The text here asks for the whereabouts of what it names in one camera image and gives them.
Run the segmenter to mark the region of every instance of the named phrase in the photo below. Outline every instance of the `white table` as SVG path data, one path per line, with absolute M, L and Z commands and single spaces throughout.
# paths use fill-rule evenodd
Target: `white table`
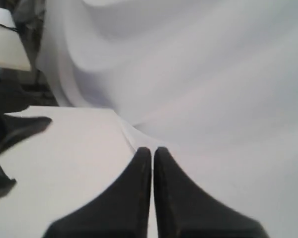
M 48 116 L 53 124 L 0 156 L 18 182 L 0 199 L 0 238 L 42 237 L 54 220 L 103 192 L 133 157 L 112 110 L 30 107 L 14 115 Z M 150 238 L 155 223 L 151 198 Z
M 0 8 L 0 24 L 15 27 L 11 13 Z M 31 64 L 19 35 L 0 27 L 0 68 L 30 71 Z

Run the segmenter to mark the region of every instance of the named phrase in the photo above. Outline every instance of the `white tabletop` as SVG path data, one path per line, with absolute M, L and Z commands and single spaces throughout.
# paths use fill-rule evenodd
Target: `white tabletop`
M 54 220 L 103 192 L 133 157 L 112 110 L 30 107 L 14 115 L 48 116 L 53 124 L 0 156 L 4 171 L 18 182 L 0 199 L 0 238 L 42 237 Z M 151 238 L 153 207 L 152 199 Z
M 15 27 L 11 13 L 0 8 L 0 24 Z M 0 68 L 30 71 L 31 65 L 19 35 L 0 27 Z

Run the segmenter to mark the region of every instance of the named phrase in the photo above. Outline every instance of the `black cable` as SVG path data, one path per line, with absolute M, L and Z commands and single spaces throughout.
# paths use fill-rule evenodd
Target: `black cable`
M 14 27 L 8 27 L 8 26 L 5 26 L 5 25 L 2 25 L 1 23 L 0 23 L 0 27 L 5 28 L 5 29 L 8 29 L 10 31 L 18 32 L 18 30 L 16 28 L 14 28 Z

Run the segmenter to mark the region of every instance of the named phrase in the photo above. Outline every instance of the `white fabric backdrop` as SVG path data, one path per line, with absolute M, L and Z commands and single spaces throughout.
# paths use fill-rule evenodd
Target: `white fabric backdrop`
M 134 147 L 298 238 L 298 0 L 48 0 L 38 66 L 60 105 L 114 109 Z

